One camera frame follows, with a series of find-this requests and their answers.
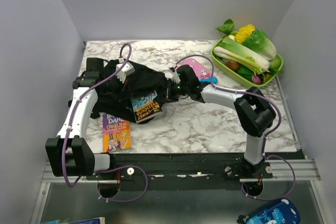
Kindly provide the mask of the black student backpack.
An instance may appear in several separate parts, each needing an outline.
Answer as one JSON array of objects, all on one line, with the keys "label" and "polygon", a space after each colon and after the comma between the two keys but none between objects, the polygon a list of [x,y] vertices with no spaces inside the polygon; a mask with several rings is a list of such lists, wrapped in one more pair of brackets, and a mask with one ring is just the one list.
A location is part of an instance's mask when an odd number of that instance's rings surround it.
[{"label": "black student backpack", "polygon": [[158,94],[155,101],[160,105],[167,103],[165,74],[133,61],[129,63],[134,66],[135,72],[126,78],[126,84],[113,77],[96,88],[98,101],[91,112],[92,119],[99,118],[100,113],[106,113],[134,123],[131,99],[148,95],[152,91]]}]

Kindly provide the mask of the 169-storey treehouse book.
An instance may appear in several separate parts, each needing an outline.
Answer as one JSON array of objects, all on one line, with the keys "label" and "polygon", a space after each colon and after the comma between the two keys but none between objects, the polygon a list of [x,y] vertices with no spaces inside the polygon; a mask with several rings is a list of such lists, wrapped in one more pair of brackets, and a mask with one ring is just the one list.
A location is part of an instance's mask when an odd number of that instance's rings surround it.
[{"label": "169-storey treehouse book", "polygon": [[162,113],[161,105],[154,100],[157,96],[157,92],[153,91],[130,99],[136,123],[152,119]]}]

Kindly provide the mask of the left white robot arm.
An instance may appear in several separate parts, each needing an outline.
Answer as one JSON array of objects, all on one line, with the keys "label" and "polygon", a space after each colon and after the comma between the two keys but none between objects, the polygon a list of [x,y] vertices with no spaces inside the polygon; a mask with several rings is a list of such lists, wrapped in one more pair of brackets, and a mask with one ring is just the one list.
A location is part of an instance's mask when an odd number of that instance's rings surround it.
[{"label": "left white robot arm", "polygon": [[108,153],[95,154],[85,140],[89,119],[98,101],[96,88],[115,76],[122,80],[130,69],[128,59],[117,61],[116,71],[102,79],[103,60],[98,59],[96,71],[85,71],[72,84],[73,96],[67,117],[56,137],[46,141],[46,152],[53,174],[63,177],[73,187],[81,177],[98,172],[104,179],[116,175],[116,166]]}]

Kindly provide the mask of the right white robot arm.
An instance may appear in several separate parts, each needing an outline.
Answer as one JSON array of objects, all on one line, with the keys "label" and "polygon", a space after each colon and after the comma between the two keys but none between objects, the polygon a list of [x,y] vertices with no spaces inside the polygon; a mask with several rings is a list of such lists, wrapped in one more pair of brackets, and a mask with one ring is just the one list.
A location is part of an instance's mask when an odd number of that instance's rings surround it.
[{"label": "right white robot arm", "polygon": [[226,174],[249,178],[259,174],[260,166],[265,160],[265,136],[276,116],[270,102],[260,90],[220,90],[209,82],[199,81],[188,65],[170,68],[165,77],[167,101],[175,101],[185,95],[200,103],[217,104],[236,111],[240,124],[247,133],[246,150],[241,163],[229,165]]}]

